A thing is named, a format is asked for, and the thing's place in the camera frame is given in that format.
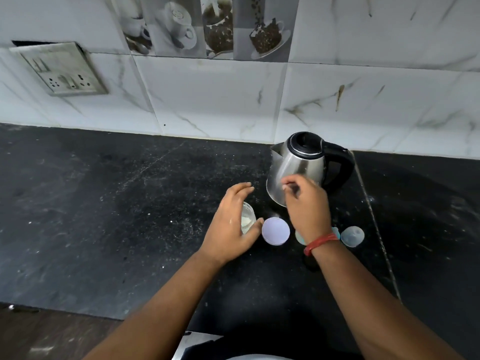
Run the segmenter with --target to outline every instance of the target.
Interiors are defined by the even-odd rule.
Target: hand
[[[251,183],[238,183],[227,189],[199,252],[224,265],[251,248],[260,236],[264,223],[264,219],[259,218],[250,230],[242,235],[243,201],[253,191]]]
[[[316,238],[332,232],[332,219],[328,208],[327,193],[313,180],[300,174],[282,178],[285,202],[293,227],[310,244]],[[299,187],[297,195],[292,184]]]

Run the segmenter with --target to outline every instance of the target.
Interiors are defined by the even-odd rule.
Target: power socket
[[[52,96],[108,93],[83,51],[74,42],[29,45],[10,50]]]

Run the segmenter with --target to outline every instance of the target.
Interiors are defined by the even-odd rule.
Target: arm
[[[332,232],[327,194],[302,175],[283,178],[295,229],[308,244]],[[294,195],[290,183],[300,189]],[[339,241],[312,250],[366,359],[462,359],[412,315]]]
[[[260,236],[260,218],[242,236],[243,200],[251,183],[229,188],[201,248],[138,312],[129,316],[84,360],[171,359],[203,293],[218,271],[247,251]]]

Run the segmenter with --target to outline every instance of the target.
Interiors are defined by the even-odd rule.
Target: forearm
[[[138,312],[127,318],[85,360],[171,359],[203,293],[222,264],[193,254]]]
[[[461,359],[340,242],[312,253],[367,359]]]

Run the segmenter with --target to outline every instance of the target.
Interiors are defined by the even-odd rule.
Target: left hand
[[[199,252],[224,265],[251,248],[260,236],[264,223],[264,219],[259,218],[250,230],[242,235],[243,201],[253,191],[254,188],[250,182],[238,183],[227,189],[208,227]]]

